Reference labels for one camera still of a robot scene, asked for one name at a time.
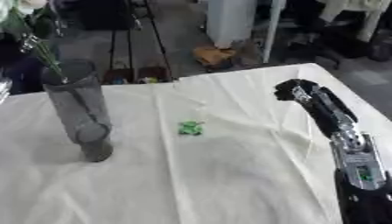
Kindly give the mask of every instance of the floor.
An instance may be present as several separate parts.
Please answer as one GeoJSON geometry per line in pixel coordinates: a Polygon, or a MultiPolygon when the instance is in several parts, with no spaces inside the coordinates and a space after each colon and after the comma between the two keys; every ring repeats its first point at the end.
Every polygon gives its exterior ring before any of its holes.
{"type": "MultiPolygon", "coordinates": [[[[166,47],[174,77],[203,74],[205,70],[192,56],[196,46],[208,45],[207,35],[200,32],[203,7],[187,0],[155,0],[152,8],[157,26],[166,47]]],[[[134,67],[163,65],[157,41],[148,19],[143,30],[132,32],[134,67]]],[[[63,59],[82,58],[94,61],[103,74],[109,68],[109,31],[66,31],[60,41],[63,59]]],[[[121,32],[117,40],[116,67],[128,66],[126,36],[121,32]]],[[[340,70],[331,73],[354,92],[392,120],[392,63],[369,59],[343,59],[340,70]]]]}

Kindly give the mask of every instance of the table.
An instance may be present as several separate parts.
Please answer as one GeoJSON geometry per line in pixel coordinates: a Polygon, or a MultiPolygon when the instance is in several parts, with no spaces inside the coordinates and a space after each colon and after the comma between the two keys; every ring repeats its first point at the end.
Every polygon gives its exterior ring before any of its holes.
{"type": "Polygon", "coordinates": [[[328,141],[288,79],[334,91],[392,170],[391,122],[315,64],[105,87],[115,154],[83,163],[46,94],[0,107],[0,222],[7,224],[340,223],[328,141]],[[179,136],[179,122],[205,122],[179,136]]]}

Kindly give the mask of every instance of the black robotic glove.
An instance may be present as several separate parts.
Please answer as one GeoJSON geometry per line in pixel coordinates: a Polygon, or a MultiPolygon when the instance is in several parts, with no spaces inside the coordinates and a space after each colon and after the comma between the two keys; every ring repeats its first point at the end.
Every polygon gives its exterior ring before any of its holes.
{"type": "MultiPolygon", "coordinates": [[[[318,85],[319,84],[316,82],[309,80],[287,80],[275,86],[275,96],[279,101],[294,101],[295,98],[292,90],[294,87],[300,86],[311,97],[311,100],[308,103],[301,103],[301,105],[311,115],[321,132],[323,132],[326,137],[331,138],[332,133],[338,131],[339,127],[337,120],[333,117],[332,111],[330,111],[319,97],[313,93],[313,87],[318,85]]],[[[358,122],[355,114],[329,88],[321,87],[320,91],[327,94],[336,107],[350,116],[355,123],[358,122]]]]}

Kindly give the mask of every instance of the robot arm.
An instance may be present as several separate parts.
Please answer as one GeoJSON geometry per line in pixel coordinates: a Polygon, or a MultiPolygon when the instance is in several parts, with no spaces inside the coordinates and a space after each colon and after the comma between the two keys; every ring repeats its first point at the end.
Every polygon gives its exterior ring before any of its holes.
{"type": "Polygon", "coordinates": [[[373,138],[359,131],[355,114],[331,90],[308,80],[283,82],[275,95],[302,105],[330,139],[343,223],[392,223],[391,178],[373,138]]]}

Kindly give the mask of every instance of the white flower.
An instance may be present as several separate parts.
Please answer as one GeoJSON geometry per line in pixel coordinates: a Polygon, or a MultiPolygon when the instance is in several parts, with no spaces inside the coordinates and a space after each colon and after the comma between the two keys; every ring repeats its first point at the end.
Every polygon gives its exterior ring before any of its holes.
{"type": "Polygon", "coordinates": [[[12,0],[0,0],[0,23],[8,17],[8,13],[12,8],[12,3],[12,0]]]}
{"type": "Polygon", "coordinates": [[[46,4],[47,0],[19,0],[17,9],[25,15],[30,15],[35,10],[44,7],[46,4]]]}

